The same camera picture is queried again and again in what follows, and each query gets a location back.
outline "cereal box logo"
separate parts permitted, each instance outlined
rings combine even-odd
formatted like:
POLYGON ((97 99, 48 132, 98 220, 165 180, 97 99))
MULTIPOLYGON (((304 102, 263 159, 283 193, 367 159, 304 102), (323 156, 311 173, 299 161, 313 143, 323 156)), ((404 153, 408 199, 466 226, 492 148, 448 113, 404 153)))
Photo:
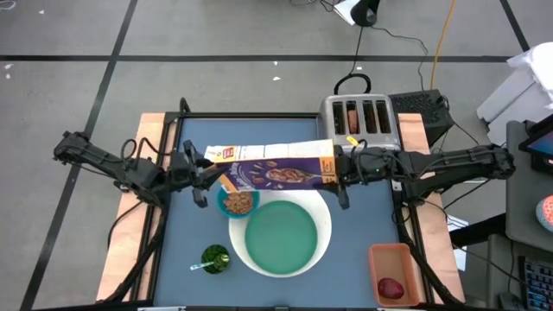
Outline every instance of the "cereal box logo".
POLYGON ((232 156, 234 156, 234 148, 233 147, 223 150, 223 159, 230 158, 232 156))

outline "speaker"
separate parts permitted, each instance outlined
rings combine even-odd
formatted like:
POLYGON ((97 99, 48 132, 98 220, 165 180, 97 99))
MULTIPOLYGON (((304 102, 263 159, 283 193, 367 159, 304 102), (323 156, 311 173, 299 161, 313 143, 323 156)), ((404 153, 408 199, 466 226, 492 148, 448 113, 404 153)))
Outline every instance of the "speaker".
POLYGON ((377 23, 377 11, 380 0, 360 0, 352 8, 353 21, 362 27, 371 27, 377 23))

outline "white bowl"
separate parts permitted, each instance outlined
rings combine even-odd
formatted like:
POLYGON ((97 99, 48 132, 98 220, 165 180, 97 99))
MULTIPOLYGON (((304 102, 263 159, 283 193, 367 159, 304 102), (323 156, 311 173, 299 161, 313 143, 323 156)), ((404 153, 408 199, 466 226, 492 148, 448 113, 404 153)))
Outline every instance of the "white bowl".
POLYGON ((315 222, 317 228, 317 247, 311 259, 296 272, 289 274, 274 274, 267 272, 251 260, 250 254, 245 247, 245 229, 248 226, 249 217, 246 219, 229 219, 228 233, 231 236, 232 247, 250 269, 265 276, 272 277, 291 277, 299 276, 301 273, 311 269, 327 251, 332 235, 332 221, 330 212, 325 200, 318 191, 315 190, 294 190, 294 191, 260 191, 259 208, 267 203, 276 200, 287 200, 303 207, 315 222))

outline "white object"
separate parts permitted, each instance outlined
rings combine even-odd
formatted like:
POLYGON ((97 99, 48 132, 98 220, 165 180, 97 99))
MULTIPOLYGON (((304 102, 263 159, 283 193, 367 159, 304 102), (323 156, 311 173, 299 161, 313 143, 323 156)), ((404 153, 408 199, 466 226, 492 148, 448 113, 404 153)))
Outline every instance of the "white object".
POLYGON ((346 0, 342 1, 334 6, 334 12, 344 19, 350 26, 355 25, 352 19, 352 8, 357 4, 359 0, 346 0))
POLYGON ((0 11, 2 10, 11 10, 16 7, 16 2, 12 0, 0 1, 0 11))
POLYGON ((488 138, 506 141, 509 121, 539 122, 553 112, 553 42, 507 60, 515 71, 476 110, 489 123, 488 138))
POLYGON ((248 226, 249 218, 229 219, 228 233, 231 237, 232 247, 242 262, 257 273, 272 277, 299 276, 318 263, 322 255, 327 251, 328 244, 330 243, 330 236, 332 235, 332 220, 330 218, 327 203, 319 192, 315 190, 261 191, 259 193, 260 208, 276 200, 287 200, 305 208, 315 222, 315 227, 317 228, 317 247, 315 248, 315 253, 303 268, 293 273, 278 275, 259 268, 259 266, 251 260, 250 254, 245 247, 245 229, 248 226))
POLYGON ((205 268, 205 267, 209 267, 210 265, 214 264, 215 262, 209 262, 209 263, 197 263, 197 264, 193 264, 190 266, 190 270, 191 271, 194 271, 194 270, 197 270, 199 268, 205 268))
MULTIPOLYGON (((466 227, 467 225, 468 221, 448 215, 448 231, 451 232, 466 227)), ((461 250, 453 250, 453 254, 455 256, 455 262, 457 263, 457 269, 464 271, 467 267, 467 253, 461 250)))

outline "plastic bin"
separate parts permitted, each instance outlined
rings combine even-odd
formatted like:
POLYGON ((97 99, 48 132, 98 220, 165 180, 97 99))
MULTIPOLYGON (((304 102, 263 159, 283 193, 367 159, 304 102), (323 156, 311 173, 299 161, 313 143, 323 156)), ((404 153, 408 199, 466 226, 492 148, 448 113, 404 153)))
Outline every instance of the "plastic bin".
POLYGON ((416 288, 416 277, 409 246, 407 244, 375 244, 369 250, 372 288, 374 297, 382 307, 410 307, 420 302, 416 288), (399 299, 384 298, 378 294, 378 281, 389 277, 404 287, 399 299))

